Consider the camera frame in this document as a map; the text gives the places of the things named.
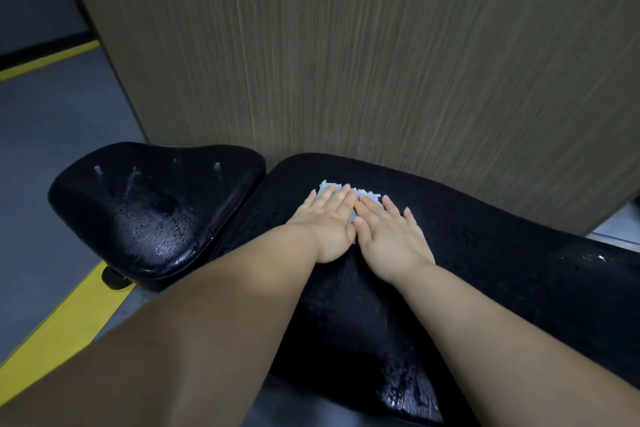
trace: person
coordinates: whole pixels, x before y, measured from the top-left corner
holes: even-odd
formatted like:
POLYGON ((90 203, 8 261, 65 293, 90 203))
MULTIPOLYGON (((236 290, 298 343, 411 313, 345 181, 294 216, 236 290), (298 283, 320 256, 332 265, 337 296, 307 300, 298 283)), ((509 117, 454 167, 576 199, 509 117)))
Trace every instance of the person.
POLYGON ((311 192, 285 225, 180 280, 12 399, 0 423, 239 425, 313 267, 357 234, 482 425, 640 425, 638 390, 438 267, 411 211, 383 205, 348 185, 311 192))

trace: brown wall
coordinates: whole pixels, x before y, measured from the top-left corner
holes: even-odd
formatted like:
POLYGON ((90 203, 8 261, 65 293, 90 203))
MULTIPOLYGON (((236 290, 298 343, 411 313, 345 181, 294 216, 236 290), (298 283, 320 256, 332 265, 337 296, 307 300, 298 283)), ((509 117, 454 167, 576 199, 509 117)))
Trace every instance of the brown wall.
POLYGON ((575 233, 640 188, 640 0, 84 2, 151 142, 352 156, 575 233))

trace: black baseboard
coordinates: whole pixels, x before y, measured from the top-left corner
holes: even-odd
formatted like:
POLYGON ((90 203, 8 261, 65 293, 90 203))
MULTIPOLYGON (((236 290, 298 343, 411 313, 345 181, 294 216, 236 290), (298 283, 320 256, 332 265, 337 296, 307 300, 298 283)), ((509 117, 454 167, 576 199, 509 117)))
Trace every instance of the black baseboard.
POLYGON ((78 34, 60 37, 53 41, 43 42, 12 53, 0 55, 0 71, 33 61, 34 59, 50 56, 66 49, 71 49, 80 44, 91 42, 94 39, 96 39, 96 36, 92 31, 79 32, 78 34))

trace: black leather upholstery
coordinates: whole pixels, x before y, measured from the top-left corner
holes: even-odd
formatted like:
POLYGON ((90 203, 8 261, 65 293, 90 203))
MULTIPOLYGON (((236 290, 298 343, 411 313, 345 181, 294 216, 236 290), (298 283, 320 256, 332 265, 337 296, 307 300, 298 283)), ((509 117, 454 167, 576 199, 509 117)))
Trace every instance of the black leather upholstery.
MULTIPOLYGON (((323 154, 288 158, 244 205, 212 258, 284 223, 324 179, 409 205, 441 266, 640 387, 639 254, 542 227, 411 174, 323 154)), ((477 424, 427 333, 367 269, 357 246, 316 266, 272 373, 371 414, 477 424)))
POLYGON ((49 202, 105 262, 159 290, 198 265, 265 169, 243 147, 120 142, 65 169, 49 202))

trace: floor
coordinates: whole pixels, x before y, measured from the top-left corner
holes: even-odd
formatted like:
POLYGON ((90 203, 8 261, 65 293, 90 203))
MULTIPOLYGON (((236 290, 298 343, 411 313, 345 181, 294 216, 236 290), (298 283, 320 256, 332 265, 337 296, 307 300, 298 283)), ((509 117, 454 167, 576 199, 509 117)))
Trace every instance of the floor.
MULTIPOLYGON (((100 49, 0 83, 0 361, 100 261, 47 203, 55 176, 85 154, 143 136, 100 49)), ((640 210, 629 203, 589 238, 640 252, 640 210)), ((103 331, 154 294, 140 288, 103 331)), ((394 426, 268 377, 244 427, 394 426)))

